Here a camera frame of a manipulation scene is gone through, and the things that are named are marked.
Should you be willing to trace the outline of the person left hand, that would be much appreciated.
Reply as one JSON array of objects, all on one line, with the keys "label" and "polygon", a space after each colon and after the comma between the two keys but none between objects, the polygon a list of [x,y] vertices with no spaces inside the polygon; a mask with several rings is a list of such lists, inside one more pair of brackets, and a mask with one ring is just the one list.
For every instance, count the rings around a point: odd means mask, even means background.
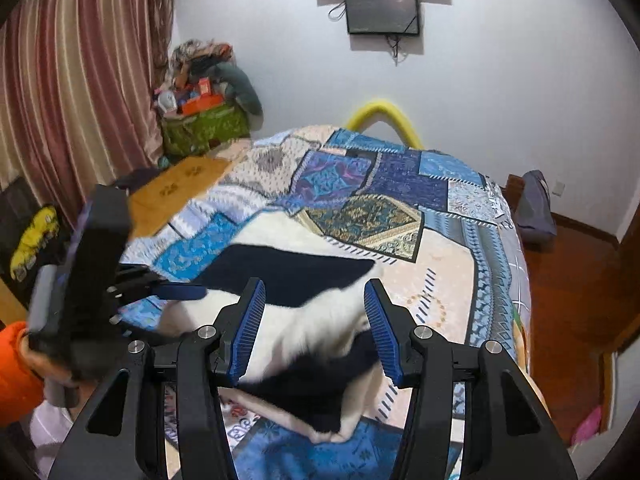
[{"label": "person left hand", "polygon": [[27,336],[24,336],[18,344],[18,354],[25,365],[42,379],[50,379],[66,387],[78,388],[85,394],[93,393],[96,388],[95,382],[76,382],[70,370],[66,370],[64,366],[52,361],[45,354],[32,350]]}]

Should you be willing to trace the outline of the left orange sleeve forearm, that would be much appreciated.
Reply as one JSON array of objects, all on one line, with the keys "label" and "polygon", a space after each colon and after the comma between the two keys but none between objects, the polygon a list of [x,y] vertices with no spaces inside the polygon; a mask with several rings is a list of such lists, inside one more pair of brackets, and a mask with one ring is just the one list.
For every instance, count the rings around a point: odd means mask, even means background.
[{"label": "left orange sleeve forearm", "polygon": [[43,401],[43,380],[26,364],[20,348],[26,323],[2,328],[0,335],[0,425],[20,420]]}]

